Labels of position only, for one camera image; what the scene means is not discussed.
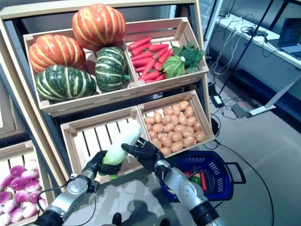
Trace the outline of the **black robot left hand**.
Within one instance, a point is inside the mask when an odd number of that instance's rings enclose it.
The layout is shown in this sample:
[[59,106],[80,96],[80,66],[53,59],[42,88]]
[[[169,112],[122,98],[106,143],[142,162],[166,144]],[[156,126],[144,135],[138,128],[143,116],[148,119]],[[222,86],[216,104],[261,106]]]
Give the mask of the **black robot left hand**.
[[97,173],[103,175],[116,175],[120,169],[121,164],[119,165],[110,165],[108,163],[103,163],[103,158],[106,157],[107,151],[99,151],[84,167],[81,172],[81,175],[88,175],[91,173],[93,176],[90,179],[94,179]]

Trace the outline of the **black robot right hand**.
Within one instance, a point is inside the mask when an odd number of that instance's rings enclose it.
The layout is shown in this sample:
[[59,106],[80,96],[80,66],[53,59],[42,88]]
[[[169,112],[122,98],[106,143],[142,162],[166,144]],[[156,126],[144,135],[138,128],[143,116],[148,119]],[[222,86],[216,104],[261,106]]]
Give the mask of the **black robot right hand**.
[[123,143],[122,149],[133,155],[148,171],[155,171],[157,161],[164,160],[163,153],[151,142],[140,137],[135,145]]

